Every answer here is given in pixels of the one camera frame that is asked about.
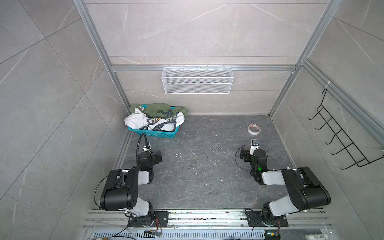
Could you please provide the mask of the white tank top navy trim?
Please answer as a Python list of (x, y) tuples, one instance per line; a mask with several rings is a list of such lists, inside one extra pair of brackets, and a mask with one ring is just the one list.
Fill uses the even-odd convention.
[(174, 132), (177, 127), (185, 122), (185, 115), (177, 113), (169, 118), (152, 118), (135, 108), (135, 113), (124, 119), (124, 124), (133, 130), (148, 130), (160, 132)]

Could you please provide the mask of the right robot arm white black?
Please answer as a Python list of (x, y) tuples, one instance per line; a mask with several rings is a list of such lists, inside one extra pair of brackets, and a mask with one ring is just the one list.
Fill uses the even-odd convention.
[(267, 166), (268, 152), (259, 146), (249, 145), (237, 150), (240, 159), (250, 163), (250, 175), (259, 185), (284, 186), (288, 194), (278, 200), (263, 205), (261, 211), (246, 209), (245, 214), (250, 226), (267, 227), (284, 226), (285, 217), (312, 208), (327, 206), (331, 203), (331, 195), (308, 167), (296, 169), (269, 170)]

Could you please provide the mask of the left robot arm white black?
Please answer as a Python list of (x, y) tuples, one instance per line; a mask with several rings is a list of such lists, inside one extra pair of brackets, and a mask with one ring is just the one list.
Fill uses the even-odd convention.
[(124, 212), (129, 218), (130, 227), (167, 227), (169, 212), (154, 211), (151, 202), (139, 197), (139, 186), (152, 182), (154, 165), (162, 162), (161, 152), (142, 152), (137, 157), (136, 167), (109, 172), (99, 208), (105, 211)]

